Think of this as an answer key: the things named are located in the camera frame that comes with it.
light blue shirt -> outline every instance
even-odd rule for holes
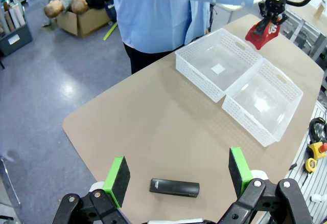
[[[114,0],[114,5],[123,42],[143,53],[160,53],[204,35],[209,2],[253,5],[253,0]]]

screw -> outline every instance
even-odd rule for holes
[[[286,188],[289,188],[291,186],[291,183],[289,182],[284,182],[283,183],[283,186],[286,187]]]
[[[255,187],[260,187],[262,185],[261,181],[255,181],[253,184]]]

clear plastic bin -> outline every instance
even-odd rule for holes
[[[266,147],[281,140],[302,96],[291,79],[263,60],[229,88],[222,108]]]
[[[218,102],[228,88],[254,64],[260,54],[224,29],[177,50],[176,69]]]

label on bin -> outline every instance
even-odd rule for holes
[[[225,68],[221,64],[218,64],[212,67],[211,70],[213,70],[217,75],[219,75],[225,70]]]
[[[8,39],[8,42],[9,42],[10,45],[13,45],[15,42],[17,42],[19,40],[20,40],[19,36],[18,35],[14,35],[13,37],[10,37]]]

red object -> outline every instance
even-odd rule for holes
[[[319,147],[319,151],[320,153],[327,151],[327,143],[323,143],[323,145]]]
[[[274,25],[272,22],[270,22],[265,28],[262,36],[258,36],[254,34],[258,24],[251,28],[251,30],[247,33],[245,39],[251,42],[256,49],[260,50],[267,42],[278,36],[279,31],[281,30],[281,26]]]

